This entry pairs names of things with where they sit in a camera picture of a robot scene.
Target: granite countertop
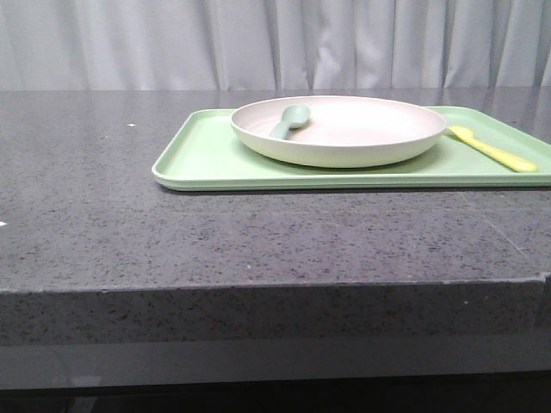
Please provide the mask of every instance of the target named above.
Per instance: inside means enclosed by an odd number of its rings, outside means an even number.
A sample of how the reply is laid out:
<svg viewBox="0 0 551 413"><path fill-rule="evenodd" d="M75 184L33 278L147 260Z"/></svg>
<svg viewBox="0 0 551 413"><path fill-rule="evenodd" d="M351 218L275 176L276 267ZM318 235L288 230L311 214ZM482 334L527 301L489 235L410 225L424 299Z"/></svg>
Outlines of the granite countertop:
<svg viewBox="0 0 551 413"><path fill-rule="evenodd" d="M183 193L189 114L312 91L0 93L0 345L507 334L551 325L539 188ZM551 89L332 90L551 143Z"/></svg>

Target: plate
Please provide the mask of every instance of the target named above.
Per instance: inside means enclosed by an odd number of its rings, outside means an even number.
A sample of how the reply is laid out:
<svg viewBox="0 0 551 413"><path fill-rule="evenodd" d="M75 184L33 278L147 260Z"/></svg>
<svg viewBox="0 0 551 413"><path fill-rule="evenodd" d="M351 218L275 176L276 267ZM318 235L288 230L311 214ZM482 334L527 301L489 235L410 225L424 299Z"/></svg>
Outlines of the plate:
<svg viewBox="0 0 551 413"><path fill-rule="evenodd" d="M305 104L307 126L287 139L269 132L284 108ZM439 113L411 103L360 96L295 96L238 108L231 124L238 138L266 157L324 168L397 163L428 151L447 127Z"/></svg>

